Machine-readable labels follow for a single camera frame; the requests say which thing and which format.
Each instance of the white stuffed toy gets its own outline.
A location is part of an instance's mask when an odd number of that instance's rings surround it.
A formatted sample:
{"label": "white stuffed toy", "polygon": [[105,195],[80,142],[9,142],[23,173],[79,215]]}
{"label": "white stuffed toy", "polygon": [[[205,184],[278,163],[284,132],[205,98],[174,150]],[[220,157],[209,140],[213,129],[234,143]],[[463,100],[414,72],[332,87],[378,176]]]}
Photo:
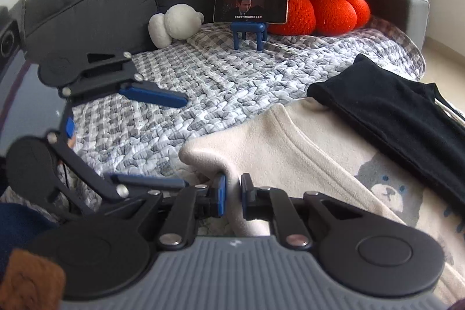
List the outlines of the white stuffed toy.
{"label": "white stuffed toy", "polygon": [[196,34],[203,21],[201,12],[187,4],[176,4],[166,14],[155,14],[150,18],[148,33],[157,48],[166,48],[173,39],[185,40]]}

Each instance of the smartphone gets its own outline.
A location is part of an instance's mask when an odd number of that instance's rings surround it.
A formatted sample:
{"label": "smartphone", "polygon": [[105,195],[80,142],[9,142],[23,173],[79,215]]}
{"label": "smartphone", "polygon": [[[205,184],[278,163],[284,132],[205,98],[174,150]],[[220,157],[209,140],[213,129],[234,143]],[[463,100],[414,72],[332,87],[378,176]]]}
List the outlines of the smartphone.
{"label": "smartphone", "polygon": [[288,0],[215,0],[213,21],[285,24]]}

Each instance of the checkered blanket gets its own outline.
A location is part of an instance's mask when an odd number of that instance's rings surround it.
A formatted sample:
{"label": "checkered blanket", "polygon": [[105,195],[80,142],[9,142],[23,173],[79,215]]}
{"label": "checkered blanket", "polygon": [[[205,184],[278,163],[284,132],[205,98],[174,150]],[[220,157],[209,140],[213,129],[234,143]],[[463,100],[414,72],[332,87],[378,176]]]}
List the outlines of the checkered blanket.
{"label": "checkered blanket", "polygon": [[[376,18],[340,37],[270,35],[262,52],[252,34],[236,51],[232,40],[227,24],[206,24],[187,41],[135,55],[146,80],[185,92],[189,104],[171,109],[115,94],[77,107],[78,155],[99,174],[178,175],[196,184],[205,178],[177,158],[186,140],[243,123],[274,103],[305,97],[308,85],[342,72],[359,53],[412,80],[425,71],[415,44]],[[98,208],[98,196],[73,175],[70,185]],[[3,201],[24,203],[11,189]]]}

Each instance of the orange knitted pillow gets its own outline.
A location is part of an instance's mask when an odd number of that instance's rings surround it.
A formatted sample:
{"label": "orange knitted pillow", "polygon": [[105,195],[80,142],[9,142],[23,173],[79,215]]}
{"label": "orange knitted pillow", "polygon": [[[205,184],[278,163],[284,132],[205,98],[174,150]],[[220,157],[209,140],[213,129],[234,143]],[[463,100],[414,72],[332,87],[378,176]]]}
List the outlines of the orange knitted pillow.
{"label": "orange knitted pillow", "polygon": [[350,32],[357,24],[357,14],[346,0],[311,0],[316,30],[326,36]]}
{"label": "orange knitted pillow", "polygon": [[289,0],[286,24],[270,24],[276,35],[310,35],[315,30],[315,13],[310,0]]}
{"label": "orange knitted pillow", "polygon": [[368,3],[365,0],[347,0],[357,14],[357,23],[355,28],[361,28],[370,20],[371,12]]}

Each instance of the ribbed gray grip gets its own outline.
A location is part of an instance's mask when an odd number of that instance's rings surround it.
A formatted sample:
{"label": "ribbed gray grip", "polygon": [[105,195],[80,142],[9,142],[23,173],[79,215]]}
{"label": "ribbed gray grip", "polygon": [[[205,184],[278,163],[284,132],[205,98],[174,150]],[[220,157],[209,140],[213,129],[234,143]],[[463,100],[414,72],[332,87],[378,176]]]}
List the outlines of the ribbed gray grip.
{"label": "ribbed gray grip", "polygon": [[160,254],[148,274],[123,292],[61,310],[444,310],[433,294],[376,299],[332,280],[308,252],[274,236],[197,237],[188,249]]}

